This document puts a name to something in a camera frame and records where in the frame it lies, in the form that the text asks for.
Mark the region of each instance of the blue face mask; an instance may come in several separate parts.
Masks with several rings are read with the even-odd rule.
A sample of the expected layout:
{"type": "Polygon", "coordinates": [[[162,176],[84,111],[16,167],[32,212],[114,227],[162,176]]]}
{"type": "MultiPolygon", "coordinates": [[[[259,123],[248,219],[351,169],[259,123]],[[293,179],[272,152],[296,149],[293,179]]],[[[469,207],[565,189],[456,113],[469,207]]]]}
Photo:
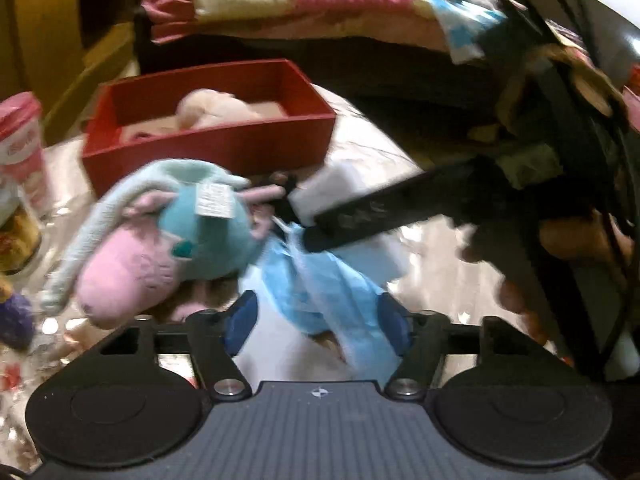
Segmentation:
{"type": "Polygon", "coordinates": [[[272,235],[260,262],[274,306],[302,332],[335,334],[355,380],[384,387],[400,359],[378,325],[382,290],[331,253],[306,253],[304,229],[272,235]]]}

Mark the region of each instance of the plush toy tag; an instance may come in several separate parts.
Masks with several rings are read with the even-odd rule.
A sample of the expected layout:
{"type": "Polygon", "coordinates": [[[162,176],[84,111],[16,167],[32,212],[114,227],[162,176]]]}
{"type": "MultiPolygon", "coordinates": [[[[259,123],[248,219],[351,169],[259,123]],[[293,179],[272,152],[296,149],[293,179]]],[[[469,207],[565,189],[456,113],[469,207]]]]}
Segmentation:
{"type": "Polygon", "coordinates": [[[196,188],[196,214],[215,218],[234,217],[234,197],[231,186],[225,184],[198,184],[196,188]]]}

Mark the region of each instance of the purple object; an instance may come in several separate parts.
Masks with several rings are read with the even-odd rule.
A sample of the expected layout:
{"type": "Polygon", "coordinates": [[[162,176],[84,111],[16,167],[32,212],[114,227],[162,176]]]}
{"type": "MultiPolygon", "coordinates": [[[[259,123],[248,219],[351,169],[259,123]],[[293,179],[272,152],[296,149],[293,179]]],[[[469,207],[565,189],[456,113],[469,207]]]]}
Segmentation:
{"type": "Polygon", "coordinates": [[[34,332],[31,303],[14,292],[0,303],[0,342],[16,350],[26,350],[34,332]]]}

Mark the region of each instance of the crosshair symbol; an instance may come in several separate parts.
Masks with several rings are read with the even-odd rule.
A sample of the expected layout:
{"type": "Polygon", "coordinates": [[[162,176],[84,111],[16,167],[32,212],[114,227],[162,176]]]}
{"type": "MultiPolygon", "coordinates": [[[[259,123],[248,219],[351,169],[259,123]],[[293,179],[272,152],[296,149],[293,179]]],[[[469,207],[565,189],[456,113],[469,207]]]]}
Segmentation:
{"type": "Polygon", "coordinates": [[[330,393],[331,392],[329,390],[325,390],[322,386],[318,386],[315,390],[311,390],[311,395],[317,397],[318,399],[322,399],[330,393]]]}

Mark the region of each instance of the metal screw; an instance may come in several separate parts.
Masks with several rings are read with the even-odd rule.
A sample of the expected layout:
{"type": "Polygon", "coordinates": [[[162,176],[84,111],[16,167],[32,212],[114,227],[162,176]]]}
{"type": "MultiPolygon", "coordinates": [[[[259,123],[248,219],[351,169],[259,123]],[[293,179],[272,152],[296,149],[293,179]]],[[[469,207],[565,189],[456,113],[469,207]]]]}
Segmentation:
{"type": "Polygon", "coordinates": [[[391,396],[399,399],[417,397],[422,393],[422,387],[413,379],[396,379],[387,387],[391,396]]]}
{"type": "Polygon", "coordinates": [[[244,383],[238,379],[222,379],[213,385],[216,393],[226,397],[234,397],[244,392],[244,383]]]}

